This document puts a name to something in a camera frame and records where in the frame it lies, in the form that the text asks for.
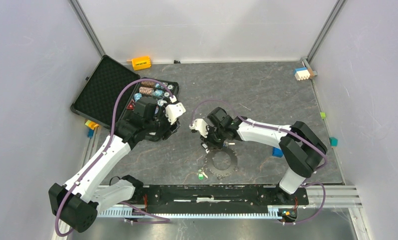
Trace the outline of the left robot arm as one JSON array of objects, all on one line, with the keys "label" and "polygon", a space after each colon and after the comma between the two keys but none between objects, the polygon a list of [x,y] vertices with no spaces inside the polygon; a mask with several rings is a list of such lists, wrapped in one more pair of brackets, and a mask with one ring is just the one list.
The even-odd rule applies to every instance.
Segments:
[{"label": "left robot arm", "polygon": [[98,214],[122,201],[139,203],[144,191],[123,178],[114,185],[98,190],[98,186],[110,170],[148,134],[158,140],[166,140],[179,128],[179,117],[185,108],[175,96],[162,106],[152,97],[142,97],[111,128],[106,141],[93,157],[63,185],[53,184],[49,189],[52,213],[56,216],[55,231],[58,236],[59,222],[82,233],[95,221]]}]

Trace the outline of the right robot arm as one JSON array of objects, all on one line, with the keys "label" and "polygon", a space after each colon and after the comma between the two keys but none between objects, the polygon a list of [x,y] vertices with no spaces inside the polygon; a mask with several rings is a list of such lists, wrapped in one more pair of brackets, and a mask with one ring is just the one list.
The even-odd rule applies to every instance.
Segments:
[{"label": "right robot arm", "polygon": [[204,144],[218,150],[226,140],[255,142],[281,150],[288,169],[278,183],[275,196],[282,204],[294,200],[304,181],[326,164],[326,145],[301,121],[274,125],[239,115],[232,118],[226,110],[217,107],[207,119],[193,118],[189,128],[200,133]]}]

